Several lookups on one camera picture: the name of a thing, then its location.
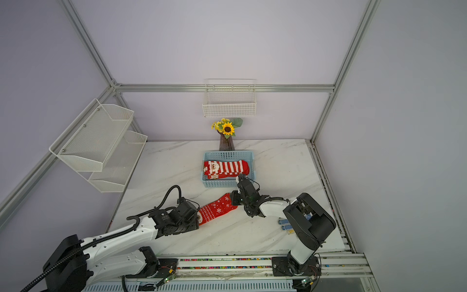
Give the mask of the red lettered sock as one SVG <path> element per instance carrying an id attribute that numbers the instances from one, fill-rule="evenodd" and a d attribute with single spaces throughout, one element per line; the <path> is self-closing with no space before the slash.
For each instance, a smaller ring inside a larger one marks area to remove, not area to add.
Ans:
<path id="1" fill-rule="evenodd" d="M 234 206 L 231 200 L 230 193 L 225 193 L 222 197 L 203 206 L 197 213 L 199 225 L 204 225 L 212 220 L 236 210 L 238 206 Z"/>

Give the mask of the light blue plastic basket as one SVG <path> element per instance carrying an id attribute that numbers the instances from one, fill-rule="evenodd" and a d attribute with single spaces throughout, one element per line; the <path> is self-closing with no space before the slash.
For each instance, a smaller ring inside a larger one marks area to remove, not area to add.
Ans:
<path id="1" fill-rule="evenodd" d="M 254 168 L 254 153 L 251 151 L 226 151 L 226 152 L 205 152 L 203 161 L 238 161 L 244 160 L 249 164 L 250 174 L 246 175 L 250 180 L 255 180 L 255 168 Z M 206 188 L 215 187 L 233 187 L 237 188 L 236 177 L 225 178 L 219 180 L 208 180 L 207 176 L 201 174 L 201 181 Z"/>

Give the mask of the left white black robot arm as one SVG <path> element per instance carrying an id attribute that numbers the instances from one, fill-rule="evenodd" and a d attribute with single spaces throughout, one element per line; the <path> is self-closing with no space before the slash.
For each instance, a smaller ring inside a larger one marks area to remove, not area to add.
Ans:
<path id="1" fill-rule="evenodd" d="M 41 281 L 46 282 L 49 292 L 81 292 L 94 283 L 119 276 L 153 276 L 161 265 L 148 243 L 197 230 L 199 210 L 198 203 L 179 195 L 176 206 L 164 208 L 159 204 L 129 216 L 127 220 L 134 223 L 113 232 L 84 239 L 69 236 L 23 291 L 30 291 Z"/>

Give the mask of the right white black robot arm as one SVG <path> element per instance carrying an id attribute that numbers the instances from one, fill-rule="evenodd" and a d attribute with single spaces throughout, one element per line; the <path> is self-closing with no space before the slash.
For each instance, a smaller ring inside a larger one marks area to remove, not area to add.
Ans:
<path id="1" fill-rule="evenodd" d="M 246 175 L 238 175 L 236 181 L 237 190 L 230 194 L 234 206 L 243 206 L 249 217 L 286 219 L 298 238 L 286 256 L 271 258 L 273 275 L 319 276 L 321 265 L 315 254 L 336 229 L 333 217 L 308 193 L 291 201 L 260 195 Z"/>

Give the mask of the dark ribbed glass vase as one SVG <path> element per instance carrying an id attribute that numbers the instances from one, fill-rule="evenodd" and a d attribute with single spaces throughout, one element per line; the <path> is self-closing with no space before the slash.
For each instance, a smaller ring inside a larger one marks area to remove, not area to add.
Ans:
<path id="1" fill-rule="evenodd" d="M 224 135 L 220 133 L 220 146 L 219 151 L 235 151 L 234 142 L 231 135 Z"/>

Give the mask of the yellow artificial sunflower bouquet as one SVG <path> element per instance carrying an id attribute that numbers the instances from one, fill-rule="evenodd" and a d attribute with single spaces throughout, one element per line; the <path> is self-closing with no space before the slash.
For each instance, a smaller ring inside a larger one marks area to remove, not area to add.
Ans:
<path id="1" fill-rule="evenodd" d="M 215 130 L 224 139 L 229 139 L 235 136 L 235 131 L 243 125 L 242 118 L 221 119 L 211 125 L 211 129 Z"/>

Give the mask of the lower white mesh shelf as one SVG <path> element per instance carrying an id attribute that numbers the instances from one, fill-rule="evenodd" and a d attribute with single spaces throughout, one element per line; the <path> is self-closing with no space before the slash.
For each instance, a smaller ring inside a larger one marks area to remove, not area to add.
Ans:
<path id="1" fill-rule="evenodd" d="M 146 145 L 147 136 L 126 131 L 101 172 L 86 179 L 101 193 L 124 192 Z"/>

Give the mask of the white mesh shelf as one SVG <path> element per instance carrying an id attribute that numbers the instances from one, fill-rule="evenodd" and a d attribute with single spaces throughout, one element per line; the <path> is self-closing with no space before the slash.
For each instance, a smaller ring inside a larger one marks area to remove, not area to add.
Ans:
<path id="1" fill-rule="evenodd" d="M 146 145 L 147 136 L 126 131 L 101 172 L 86 179 L 101 193 L 124 192 Z"/>
<path id="2" fill-rule="evenodd" d="M 134 111 L 95 99 L 49 151 L 76 172 L 101 172 L 133 118 Z"/>

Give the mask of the upper white mesh shelf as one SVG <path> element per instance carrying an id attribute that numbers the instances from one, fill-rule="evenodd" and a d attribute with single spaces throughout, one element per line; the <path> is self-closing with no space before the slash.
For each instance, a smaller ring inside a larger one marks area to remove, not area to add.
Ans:
<path id="1" fill-rule="evenodd" d="M 76 172 L 101 172 L 133 118 L 134 111 L 95 99 L 49 151 Z"/>

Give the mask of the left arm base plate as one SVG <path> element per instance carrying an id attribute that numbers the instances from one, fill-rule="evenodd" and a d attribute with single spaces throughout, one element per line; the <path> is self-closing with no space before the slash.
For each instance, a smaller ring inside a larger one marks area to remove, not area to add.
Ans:
<path id="1" fill-rule="evenodd" d="M 166 278 L 170 274 L 170 270 L 176 271 L 178 259 L 157 259 L 146 260 L 143 270 L 135 275 L 126 275 L 129 279 L 145 279 L 145 278 Z"/>

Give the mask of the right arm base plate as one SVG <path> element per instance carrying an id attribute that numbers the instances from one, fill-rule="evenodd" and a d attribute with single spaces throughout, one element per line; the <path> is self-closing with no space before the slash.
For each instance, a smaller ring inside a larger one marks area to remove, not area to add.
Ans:
<path id="1" fill-rule="evenodd" d="M 293 257 L 272 257 L 274 276 L 320 276 L 321 264 L 316 256 L 311 256 L 304 264 L 299 264 Z"/>

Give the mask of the aluminium rail front frame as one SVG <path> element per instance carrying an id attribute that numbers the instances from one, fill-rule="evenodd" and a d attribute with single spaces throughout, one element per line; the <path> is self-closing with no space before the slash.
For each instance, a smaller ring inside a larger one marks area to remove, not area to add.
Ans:
<path id="1" fill-rule="evenodd" d="M 372 278 L 372 269 L 363 254 L 316 253 L 321 264 L 320 276 L 274 276 L 271 258 L 284 255 L 220 255 L 178 257 L 175 275 L 179 279 L 256 279 L 283 277 L 288 279 Z"/>

